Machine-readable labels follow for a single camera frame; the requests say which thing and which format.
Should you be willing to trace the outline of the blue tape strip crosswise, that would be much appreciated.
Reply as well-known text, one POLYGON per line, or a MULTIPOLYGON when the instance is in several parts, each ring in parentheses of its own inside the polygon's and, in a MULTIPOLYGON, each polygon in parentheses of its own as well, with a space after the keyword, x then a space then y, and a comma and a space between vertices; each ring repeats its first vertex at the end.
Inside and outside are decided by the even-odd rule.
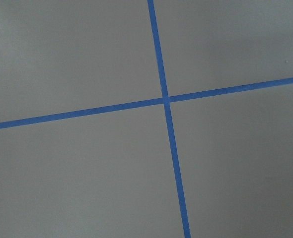
MULTIPOLYGON (((245 85, 232 86, 232 87, 226 87, 226 88, 220 88, 220 89, 206 90, 201 92, 175 95, 175 96, 168 97, 168 100, 169 102, 173 103, 173 102, 187 101, 187 100, 193 100, 193 99, 199 99, 199 98, 213 97, 213 96, 224 95, 224 94, 232 94, 232 93, 239 93, 239 92, 250 91, 250 90, 277 87, 277 86, 283 86, 283 85, 289 85, 289 84, 293 84, 293 78, 271 80, 266 82, 259 82, 259 83, 245 84, 245 85)), ((122 110, 134 109, 134 108, 148 107, 148 106, 160 105, 163 103, 164 103, 164 99, 155 98, 155 99, 116 104, 116 105, 110 105, 110 106, 104 106, 104 107, 98 107, 98 108, 52 114, 52 115, 46 115, 46 116, 4 121, 4 122, 0 122, 0 129, 25 126, 25 125, 31 125, 31 124, 37 124, 37 123, 44 123, 44 122, 50 122, 50 121, 56 121, 56 120, 84 117, 84 116, 122 111, 122 110)))

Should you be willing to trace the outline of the blue tape strip lengthwise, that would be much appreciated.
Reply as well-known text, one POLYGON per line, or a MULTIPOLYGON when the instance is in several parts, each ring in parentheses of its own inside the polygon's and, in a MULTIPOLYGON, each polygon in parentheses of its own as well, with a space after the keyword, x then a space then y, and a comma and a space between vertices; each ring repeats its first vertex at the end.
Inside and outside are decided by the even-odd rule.
POLYGON ((163 63, 163 57, 162 57, 162 50, 161 50, 161 43, 160 43, 154 1, 148 0, 147 4, 148 4, 149 17, 150 17, 151 30, 153 35, 155 56, 156 56, 158 75, 159 75, 160 86, 161 86, 163 107, 164 107, 168 139, 169 139, 169 145, 170 145, 170 151, 171 151, 171 157, 172 157, 172 163, 173 163, 173 170, 174 170, 174 177, 175 177, 175 183, 176 183, 176 189, 177 189, 177 195, 178 195, 178 201, 179 201, 183 233, 184 233, 184 237, 190 238, 191 232, 189 227, 188 212, 187 212, 184 187, 183 187, 182 175, 181 175, 180 164, 179 164, 178 150, 177 150, 177 144, 176 144, 176 138, 175 138, 174 124, 173 124, 173 119, 171 114, 170 98, 169 98, 167 82, 166 82, 166 75, 165 75, 165 69, 164 69, 164 63, 163 63))

